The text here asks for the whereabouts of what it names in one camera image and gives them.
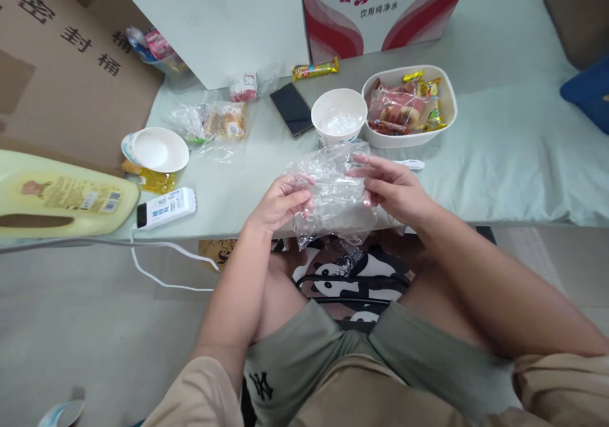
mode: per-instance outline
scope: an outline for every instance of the smartphone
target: smartphone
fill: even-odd
[[[313,127],[311,110],[292,83],[272,93],[271,99],[293,136]]]

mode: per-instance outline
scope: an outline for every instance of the floor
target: floor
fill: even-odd
[[[609,229],[494,228],[498,245],[562,290],[609,335]],[[196,252],[197,242],[180,242]],[[217,275],[170,249],[139,249],[166,282],[213,287]],[[36,425],[85,393],[79,427],[147,416],[187,361],[210,294],[165,289],[127,249],[40,249],[1,257],[0,417]]]

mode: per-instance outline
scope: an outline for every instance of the gray shorts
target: gray shorts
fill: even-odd
[[[245,375],[258,423],[287,425],[329,367],[354,353],[384,363],[408,385],[434,393],[475,423],[521,406],[511,386],[511,360],[442,332],[399,303],[390,304],[368,336],[342,330],[311,300],[249,348]]]

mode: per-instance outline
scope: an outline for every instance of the leg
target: leg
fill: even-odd
[[[503,354],[474,321],[419,237],[411,234],[401,237],[392,230],[385,230],[379,239],[383,251],[402,259],[416,274],[410,289],[398,300],[400,305],[461,341],[493,354]]]
[[[296,289],[290,277],[302,255],[275,253],[269,262],[263,314],[245,367],[258,425],[287,425],[337,359],[373,354],[361,334],[345,333]]]
[[[474,423],[520,406],[511,386],[512,361],[496,355],[496,344],[471,318],[419,239],[405,235],[393,244],[388,239],[381,242],[383,249],[404,257],[416,276],[370,335],[375,351],[408,384],[434,393]]]
[[[292,282],[294,270],[306,261],[304,255],[297,249],[290,249],[284,253],[271,253],[266,274],[262,317],[254,336],[254,343],[279,330],[307,304],[308,300]]]

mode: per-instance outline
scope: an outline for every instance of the person's right hand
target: person's right hand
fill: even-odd
[[[365,178],[371,206],[380,205],[402,224],[417,227],[440,208],[408,167],[377,156],[356,155],[355,160],[366,167],[347,175]]]

